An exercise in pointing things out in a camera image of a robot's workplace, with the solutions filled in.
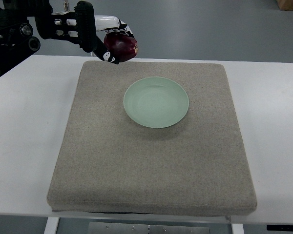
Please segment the metal bracket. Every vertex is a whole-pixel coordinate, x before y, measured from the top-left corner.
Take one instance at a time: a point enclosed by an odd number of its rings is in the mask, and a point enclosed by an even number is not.
[[[209,228],[90,222],[88,234],[209,234]]]

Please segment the cardboard box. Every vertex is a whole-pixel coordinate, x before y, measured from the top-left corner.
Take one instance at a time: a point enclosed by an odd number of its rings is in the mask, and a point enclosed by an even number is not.
[[[278,6],[284,11],[293,11],[293,0],[277,0]]]

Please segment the plate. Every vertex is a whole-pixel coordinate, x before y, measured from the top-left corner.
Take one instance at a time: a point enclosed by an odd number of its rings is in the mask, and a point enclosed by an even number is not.
[[[189,98],[175,81],[147,77],[133,83],[125,92],[124,108],[129,117],[149,128],[166,128],[187,114]]]

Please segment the beige cushion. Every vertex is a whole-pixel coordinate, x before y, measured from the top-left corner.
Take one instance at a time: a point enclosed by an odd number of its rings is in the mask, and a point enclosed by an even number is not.
[[[129,118],[123,96],[161,76],[189,97],[164,129]],[[84,64],[50,185],[54,211],[247,215],[256,197],[225,69],[220,64]]]

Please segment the black robotic arm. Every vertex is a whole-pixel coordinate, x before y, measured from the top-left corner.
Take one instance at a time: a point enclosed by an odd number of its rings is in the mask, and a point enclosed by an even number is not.
[[[3,0],[3,4],[4,9],[0,9],[0,76],[40,49],[40,41],[33,36],[33,28],[27,17],[35,17],[41,38],[67,40],[78,44],[85,52],[94,52],[101,60],[119,63],[96,35],[96,21],[91,3],[80,1],[74,8],[75,12],[57,14],[53,14],[49,0]],[[119,22],[104,29],[123,30],[133,37],[129,27],[114,18],[115,22]]]

